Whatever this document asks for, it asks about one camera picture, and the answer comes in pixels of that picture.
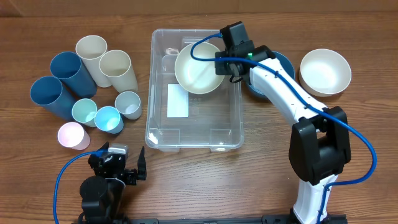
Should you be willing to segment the pink small cup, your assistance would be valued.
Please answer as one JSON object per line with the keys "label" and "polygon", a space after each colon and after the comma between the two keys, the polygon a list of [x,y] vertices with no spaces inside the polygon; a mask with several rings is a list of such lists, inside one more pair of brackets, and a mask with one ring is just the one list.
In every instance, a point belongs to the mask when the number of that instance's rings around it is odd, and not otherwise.
{"label": "pink small cup", "polygon": [[58,142],[63,147],[84,150],[90,145],[90,137],[82,125],[76,122],[65,123],[57,134]]}

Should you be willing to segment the dark blue bowl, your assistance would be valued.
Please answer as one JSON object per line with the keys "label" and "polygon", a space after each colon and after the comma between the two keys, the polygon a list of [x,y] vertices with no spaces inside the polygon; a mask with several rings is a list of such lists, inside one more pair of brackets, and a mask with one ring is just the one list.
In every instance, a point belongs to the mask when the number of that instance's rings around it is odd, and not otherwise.
{"label": "dark blue bowl", "polygon": [[[276,58],[279,60],[280,64],[282,65],[282,68],[286,71],[286,73],[295,80],[295,70],[290,60],[285,55],[279,52],[273,51],[273,53],[276,56]],[[266,95],[264,95],[261,91],[254,88],[254,85],[249,85],[247,83],[246,86],[254,97],[259,98],[261,100],[268,100]]]}

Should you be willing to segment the cream bowl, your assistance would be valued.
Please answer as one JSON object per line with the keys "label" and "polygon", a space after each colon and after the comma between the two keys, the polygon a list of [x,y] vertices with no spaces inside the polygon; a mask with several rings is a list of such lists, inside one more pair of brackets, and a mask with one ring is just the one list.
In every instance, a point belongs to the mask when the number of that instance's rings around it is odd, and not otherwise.
{"label": "cream bowl", "polygon": [[190,51],[194,44],[184,47],[175,61],[175,77],[183,89],[202,95],[217,89],[224,76],[217,75],[215,63],[195,60]]}
{"label": "cream bowl", "polygon": [[328,97],[340,94],[347,89],[351,78],[349,63],[333,50],[312,50],[300,63],[300,84],[315,96]]}

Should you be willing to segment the dark blue tall cup front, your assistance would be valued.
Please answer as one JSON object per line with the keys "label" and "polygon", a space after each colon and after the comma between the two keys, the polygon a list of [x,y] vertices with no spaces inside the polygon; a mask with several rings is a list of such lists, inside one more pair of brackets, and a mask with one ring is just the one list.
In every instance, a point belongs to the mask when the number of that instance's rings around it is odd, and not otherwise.
{"label": "dark blue tall cup front", "polygon": [[30,89],[31,100],[58,117],[72,121],[72,108],[76,99],[55,77],[46,76],[36,80]]}

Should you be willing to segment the dark blue tall cup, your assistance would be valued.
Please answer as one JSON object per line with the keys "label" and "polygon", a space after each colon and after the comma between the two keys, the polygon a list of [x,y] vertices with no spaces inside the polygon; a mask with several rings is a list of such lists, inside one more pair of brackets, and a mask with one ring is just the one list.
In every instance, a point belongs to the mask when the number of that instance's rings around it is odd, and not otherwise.
{"label": "dark blue tall cup", "polygon": [[72,121],[72,108],[76,99],[55,77],[46,76],[36,80],[30,89],[31,100],[58,117]]}
{"label": "dark blue tall cup", "polygon": [[50,72],[80,98],[96,95],[96,83],[76,53],[61,52],[54,56]]}

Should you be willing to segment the cream tall cup front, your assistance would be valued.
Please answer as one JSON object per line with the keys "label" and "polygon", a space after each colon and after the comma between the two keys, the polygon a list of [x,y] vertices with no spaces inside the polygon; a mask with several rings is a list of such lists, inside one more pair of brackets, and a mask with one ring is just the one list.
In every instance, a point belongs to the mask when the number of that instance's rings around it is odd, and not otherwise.
{"label": "cream tall cup front", "polygon": [[99,69],[119,92],[138,91],[130,56],[122,50],[110,50],[99,61]]}

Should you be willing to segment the cream tall cup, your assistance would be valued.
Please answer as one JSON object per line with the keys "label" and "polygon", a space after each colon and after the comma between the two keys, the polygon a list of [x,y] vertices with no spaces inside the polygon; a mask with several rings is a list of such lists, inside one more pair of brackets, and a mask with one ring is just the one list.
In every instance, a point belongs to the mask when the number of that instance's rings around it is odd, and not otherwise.
{"label": "cream tall cup", "polygon": [[108,51],[107,42],[101,36],[87,35],[81,38],[76,43],[75,51],[99,87],[111,86],[111,82],[100,70],[100,59]]}
{"label": "cream tall cup", "polygon": [[110,50],[99,61],[99,69],[119,92],[138,91],[130,56],[122,50]]}

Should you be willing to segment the dark blue tall cup back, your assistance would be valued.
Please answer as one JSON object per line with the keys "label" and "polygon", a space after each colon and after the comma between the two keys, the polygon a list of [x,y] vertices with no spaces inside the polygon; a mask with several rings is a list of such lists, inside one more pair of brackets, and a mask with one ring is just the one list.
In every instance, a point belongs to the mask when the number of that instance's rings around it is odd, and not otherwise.
{"label": "dark blue tall cup back", "polygon": [[76,53],[61,52],[54,56],[50,72],[80,98],[96,95],[96,83]]}

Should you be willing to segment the cream tall cup back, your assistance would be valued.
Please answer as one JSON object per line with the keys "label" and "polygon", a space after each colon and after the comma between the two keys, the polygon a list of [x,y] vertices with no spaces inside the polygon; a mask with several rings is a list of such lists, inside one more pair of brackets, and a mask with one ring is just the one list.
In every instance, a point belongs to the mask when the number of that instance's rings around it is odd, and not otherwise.
{"label": "cream tall cup back", "polygon": [[75,51],[99,87],[111,86],[111,82],[100,70],[100,59],[108,51],[107,42],[101,36],[87,35],[81,38],[76,43]]}

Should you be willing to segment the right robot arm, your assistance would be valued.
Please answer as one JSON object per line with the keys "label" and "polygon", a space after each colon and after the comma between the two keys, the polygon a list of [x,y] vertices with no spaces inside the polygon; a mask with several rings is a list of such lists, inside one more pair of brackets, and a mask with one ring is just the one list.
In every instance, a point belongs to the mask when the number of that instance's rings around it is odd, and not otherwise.
{"label": "right robot arm", "polygon": [[329,215],[332,184],[351,160],[346,113],[327,108],[287,74],[273,52],[250,40],[227,40],[217,52],[216,73],[239,77],[261,91],[292,127],[289,161],[299,177],[298,196],[289,223],[347,223]]}

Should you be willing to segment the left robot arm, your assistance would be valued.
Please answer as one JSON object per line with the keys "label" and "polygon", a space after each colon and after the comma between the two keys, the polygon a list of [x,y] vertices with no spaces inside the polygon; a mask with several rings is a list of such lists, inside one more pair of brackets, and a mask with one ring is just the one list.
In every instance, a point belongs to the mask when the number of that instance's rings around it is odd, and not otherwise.
{"label": "left robot arm", "polygon": [[128,185],[146,180],[147,167],[145,148],[142,147],[136,169],[127,169],[129,147],[106,142],[89,158],[94,171],[80,185],[82,214],[78,223],[130,223],[130,219],[119,213],[122,197]]}

